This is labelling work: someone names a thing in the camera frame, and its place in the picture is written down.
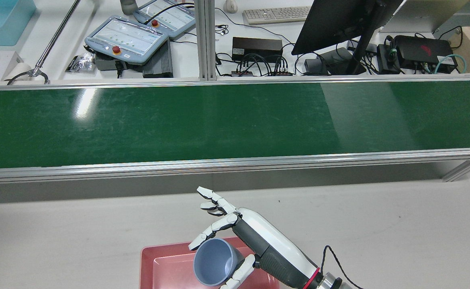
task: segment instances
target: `robotic hand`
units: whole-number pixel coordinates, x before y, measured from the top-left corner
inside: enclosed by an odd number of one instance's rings
[[[298,289],[351,289],[330,273],[323,276],[312,260],[278,231],[259,213],[246,208],[236,208],[212,190],[198,187],[198,193],[210,201],[200,208],[214,216],[224,216],[214,222],[189,244],[196,250],[220,230],[231,228],[255,253],[249,255],[221,289],[236,289],[253,272],[260,268],[283,282]]]

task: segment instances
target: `gray cup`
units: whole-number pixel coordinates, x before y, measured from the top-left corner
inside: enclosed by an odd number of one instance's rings
[[[242,254],[221,238],[211,238],[198,248],[194,256],[194,274],[203,285],[217,286],[228,280]]]

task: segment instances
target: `red tray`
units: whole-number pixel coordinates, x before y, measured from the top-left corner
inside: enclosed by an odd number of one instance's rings
[[[239,238],[226,238],[244,257],[252,254]],[[140,289],[213,289],[201,284],[194,275],[194,252],[189,243],[146,247],[141,253]],[[279,289],[280,282],[261,269],[255,269],[240,289]]]

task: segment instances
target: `blue cable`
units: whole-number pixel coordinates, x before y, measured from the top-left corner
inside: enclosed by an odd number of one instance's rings
[[[433,74],[437,74],[437,71],[439,71],[439,67],[442,64],[442,62],[444,62],[444,60],[446,60],[446,59],[448,59],[449,57],[452,57],[452,56],[458,57],[463,61],[463,71],[461,73],[465,73],[467,71],[467,62],[465,62],[464,57],[462,57],[461,55],[458,55],[458,54],[450,54],[450,55],[444,57],[441,61],[439,61],[439,64],[437,64],[437,67],[435,67],[435,71],[433,71]]]

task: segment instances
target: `conveyor belt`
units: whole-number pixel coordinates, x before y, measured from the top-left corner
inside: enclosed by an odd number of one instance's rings
[[[0,168],[470,148],[470,81],[0,91]]]

